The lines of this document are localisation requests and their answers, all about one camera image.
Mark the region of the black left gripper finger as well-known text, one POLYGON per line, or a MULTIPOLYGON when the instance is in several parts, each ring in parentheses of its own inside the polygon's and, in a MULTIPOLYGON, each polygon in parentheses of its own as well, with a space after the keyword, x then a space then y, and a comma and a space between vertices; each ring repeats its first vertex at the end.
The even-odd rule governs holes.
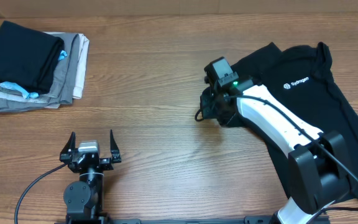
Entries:
POLYGON ((110 138, 110 151, 111 151, 111 154, 113 156, 118 156, 120 154, 120 152, 119 152, 119 148, 118 148, 118 146, 116 144, 116 141, 114 139, 112 129, 109 132, 109 138, 110 138))
POLYGON ((62 151, 60 152, 61 155, 68 154, 72 149, 75 148, 75 139, 76 139, 75 132, 72 132, 67 143, 65 144, 62 151))

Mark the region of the black polo shirt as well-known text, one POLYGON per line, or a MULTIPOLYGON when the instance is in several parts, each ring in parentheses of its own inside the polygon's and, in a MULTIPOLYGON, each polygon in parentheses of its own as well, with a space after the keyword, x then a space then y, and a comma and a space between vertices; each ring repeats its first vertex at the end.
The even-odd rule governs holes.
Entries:
POLYGON ((241 78, 259 79, 282 105, 325 133, 339 132, 358 178, 358 115, 331 72, 329 47, 299 45, 281 51, 274 43, 232 65, 241 78))

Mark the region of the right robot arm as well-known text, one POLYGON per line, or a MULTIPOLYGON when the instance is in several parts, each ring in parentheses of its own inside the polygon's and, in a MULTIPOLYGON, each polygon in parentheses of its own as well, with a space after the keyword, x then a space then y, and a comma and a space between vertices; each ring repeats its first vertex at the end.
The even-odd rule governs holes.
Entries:
POLYGON ((324 132, 283 106, 263 84, 237 73, 206 75, 196 120, 247 126, 278 147, 287 163, 290 197, 270 223, 329 223, 326 212, 352 190, 351 162, 342 134, 324 132))

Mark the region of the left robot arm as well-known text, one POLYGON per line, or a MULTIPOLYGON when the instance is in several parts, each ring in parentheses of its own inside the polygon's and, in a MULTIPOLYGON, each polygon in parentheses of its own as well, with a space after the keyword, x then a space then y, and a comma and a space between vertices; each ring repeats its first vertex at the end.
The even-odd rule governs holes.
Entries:
POLYGON ((109 132, 109 157, 101 157, 97 140, 83 141, 75 146, 75 133, 60 153, 60 161, 73 173, 79 175, 79 180, 70 183, 64 193, 63 200, 67 206, 66 223, 112 223, 104 208, 104 172, 113 170, 114 164, 121 162, 119 148, 113 132, 109 132))

